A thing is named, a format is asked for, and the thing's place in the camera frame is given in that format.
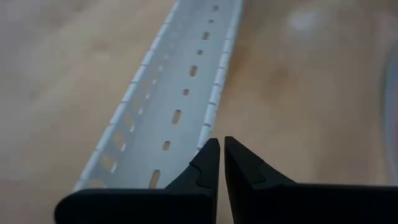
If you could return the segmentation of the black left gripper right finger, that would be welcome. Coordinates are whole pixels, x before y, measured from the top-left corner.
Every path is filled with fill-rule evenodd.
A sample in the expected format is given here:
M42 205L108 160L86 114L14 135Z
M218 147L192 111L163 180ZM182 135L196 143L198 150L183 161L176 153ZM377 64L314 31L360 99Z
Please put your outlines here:
M235 223L397 223L397 187L297 183L231 136L224 171Z

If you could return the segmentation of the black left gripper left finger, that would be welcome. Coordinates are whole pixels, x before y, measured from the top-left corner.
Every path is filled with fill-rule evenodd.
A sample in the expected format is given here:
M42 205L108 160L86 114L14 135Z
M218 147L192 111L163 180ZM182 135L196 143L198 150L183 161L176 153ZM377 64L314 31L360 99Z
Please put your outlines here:
M56 223L216 223L220 144L207 140L164 189L85 189L55 207Z

